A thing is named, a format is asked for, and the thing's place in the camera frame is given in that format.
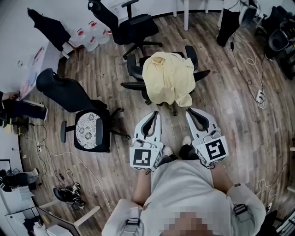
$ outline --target black garment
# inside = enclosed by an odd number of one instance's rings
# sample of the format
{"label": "black garment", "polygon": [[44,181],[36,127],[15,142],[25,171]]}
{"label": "black garment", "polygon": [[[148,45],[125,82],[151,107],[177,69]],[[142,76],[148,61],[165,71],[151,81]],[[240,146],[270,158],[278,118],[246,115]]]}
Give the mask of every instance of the black garment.
{"label": "black garment", "polygon": [[[199,156],[195,153],[195,149],[191,145],[183,145],[179,151],[179,156],[182,160],[198,160]],[[165,164],[172,162],[174,160],[177,160],[178,158],[172,154],[170,156],[165,156],[160,163],[158,164],[158,167]]]}
{"label": "black garment", "polygon": [[224,9],[221,27],[217,37],[217,43],[220,46],[225,47],[230,36],[240,27],[239,16],[239,12],[231,12],[228,9]]}
{"label": "black garment", "polygon": [[60,21],[40,15],[33,9],[28,8],[28,15],[34,21],[34,28],[42,34],[59,50],[63,51],[63,44],[68,42],[70,34],[65,30]]}
{"label": "black garment", "polygon": [[[0,100],[2,100],[2,96],[3,93],[0,92]],[[6,122],[10,118],[23,115],[41,120],[44,120],[46,117],[46,109],[40,106],[34,106],[26,102],[14,101],[11,99],[4,100],[2,103],[0,104],[0,118]]]}

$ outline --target shoe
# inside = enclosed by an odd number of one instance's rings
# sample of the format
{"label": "shoe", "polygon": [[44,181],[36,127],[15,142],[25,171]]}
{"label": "shoe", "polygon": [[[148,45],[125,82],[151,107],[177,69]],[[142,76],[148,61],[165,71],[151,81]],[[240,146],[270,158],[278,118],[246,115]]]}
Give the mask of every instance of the shoe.
{"label": "shoe", "polygon": [[37,168],[35,168],[35,169],[33,170],[33,172],[34,172],[34,174],[36,174],[37,176],[39,176],[39,171],[37,170]]}
{"label": "shoe", "polygon": [[165,147],[164,147],[164,150],[163,150],[163,154],[164,154],[165,156],[171,156],[171,155],[173,155],[174,153],[173,153],[171,147],[165,146]]}
{"label": "shoe", "polygon": [[270,60],[270,61],[273,61],[273,59],[272,59],[272,58],[268,58],[268,57],[266,56],[266,54],[264,54],[264,56],[265,56],[266,59],[268,59],[268,60]]}
{"label": "shoe", "polygon": [[44,118],[44,120],[47,119],[47,114],[48,114],[48,108],[46,107],[45,109],[46,109],[46,114],[45,114],[45,118]]}
{"label": "shoe", "polygon": [[183,146],[190,145],[191,143],[192,143],[192,140],[190,139],[190,136],[185,136],[183,139]]}

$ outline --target wooden floor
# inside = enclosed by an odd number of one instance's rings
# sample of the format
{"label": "wooden floor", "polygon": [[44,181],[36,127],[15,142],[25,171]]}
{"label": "wooden floor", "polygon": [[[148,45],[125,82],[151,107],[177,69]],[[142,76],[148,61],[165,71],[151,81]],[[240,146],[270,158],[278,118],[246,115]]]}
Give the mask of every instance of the wooden floor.
{"label": "wooden floor", "polygon": [[[257,55],[260,73],[261,60],[264,58],[264,40],[261,37],[255,38],[251,28],[237,31],[234,52],[239,69],[243,73],[241,75],[229,43],[224,48],[216,43],[218,17],[219,13],[190,14],[187,32],[183,30],[183,15],[177,18],[167,16],[155,19],[159,33],[148,40],[160,41],[164,46],[147,46],[146,51],[151,55],[161,50],[185,52],[185,45],[195,48],[199,59],[198,70],[210,69],[211,74],[196,83],[195,92],[192,94],[192,107],[203,109],[216,118],[229,147],[230,155],[224,164],[233,182],[245,183],[253,192],[258,193],[261,179],[265,179],[268,185],[271,184],[283,165],[289,163],[289,148],[292,137],[295,136],[295,81],[285,79],[277,62],[265,59],[263,84],[267,106],[264,110],[258,108],[242,79],[243,76],[247,80],[252,80],[251,90],[256,97],[260,89],[257,72],[253,65],[246,63],[247,58],[254,56],[251,49],[237,35],[250,42]],[[93,53],[82,49],[77,56],[73,54],[66,62],[60,62],[59,75],[79,81],[91,99],[102,100],[110,111],[116,107],[124,107],[125,112],[118,119],[117,126],[130,135],[133,135],[136,123],[144,115],[158,110],[162,116],[162,142],[176,152],[181,146],[182,138],[189,134],[185,108],[178,107],[178,116],[174,117],[166,106],[147,106],[140,92],[126,90],[120,86],[121,82],[135,81],[128,75],[126,61],[122,58],[129,47],[119,46],[110,40]],[[140,56],[141,52],[136,52],[137,59]],[[45,123],[48,134],[44,145],[56,154],[74,152],[85,162],[101,181],[112,209],[119,199],[131,197],[137,173],[129,166],[129,141],[112,136],[111,153],[79,151],[73,144],[73,132],[67,134],[65,144],[60,142],[59,134],[61,122],[67,120],[68,125],[74,124],[75,114],[68,113],[38,91],[32,92],[29,98],[43,102],[49,108]],[[41,140],[45,135],[44,129],[38,126],[34,130],[36,138]],[[31,128],[28,134],[33,137]],[[34,167],[42,170],[34,142],[22,137],[21,146],[22,152],[28,157],[24,160],[25,170],[30,171]],[[40,157],[47,161],[44,150],[45,147]],[[73,171],[74,181],[82,185],[83,199],[87,202],[87,207],[83,211],[71,212],[68,205],[61,203],[59,208],[51,207],[50,210],[64,219],[75,221],[93,206],[100,205],[102,209],[80,226],[85,236],[100,235],[110,212],[99,183],[74,155],[52,157],[52,163],[54,168],[63,173],[69,184],[71,179],[67,177],[66,169],[70,168]],[[271,192],[271,195],[277,194],[272,209],[277,209],[281,218],[291,213],[295,207],[295,195],[285,189],[288,169],[288,166],[285,167]],[[37,204],[52,201],[53,187],[58,185],[54,174],[53,177],[44,176],[43,185],[34,192]],[[269,188],[264,187],[264,183],[262,186],[263,191],[258,197],[267,204]]]}

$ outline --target yellow jacket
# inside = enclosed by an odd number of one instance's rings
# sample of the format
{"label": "yellow jacket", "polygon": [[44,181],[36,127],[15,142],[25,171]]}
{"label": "yellow jacket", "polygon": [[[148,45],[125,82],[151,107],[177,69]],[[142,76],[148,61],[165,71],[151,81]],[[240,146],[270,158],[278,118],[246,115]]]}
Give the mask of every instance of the yellow jacket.
{"label": "yellow jacket", "polygon": [[195,79],[190,58],[157,52],[145,61],[142,76],[153,103],[171,105],[176,101],[179,106],[192,105],[189,93],[195,88]]}

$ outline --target yellow cloth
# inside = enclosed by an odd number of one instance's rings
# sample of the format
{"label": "yellow cloth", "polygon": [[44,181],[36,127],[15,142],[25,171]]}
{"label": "yellow cloth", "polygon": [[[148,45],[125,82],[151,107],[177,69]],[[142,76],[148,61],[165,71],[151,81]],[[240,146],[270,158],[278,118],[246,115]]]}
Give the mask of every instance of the yellow cloth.
{"label": "yellow cloth", "polygon": [[157,52],[143,65],[143,80],[153,103],[174,101],[179,106],[191,106],[189,93],[195,88],[194,65],[190,58],[177,53]]}

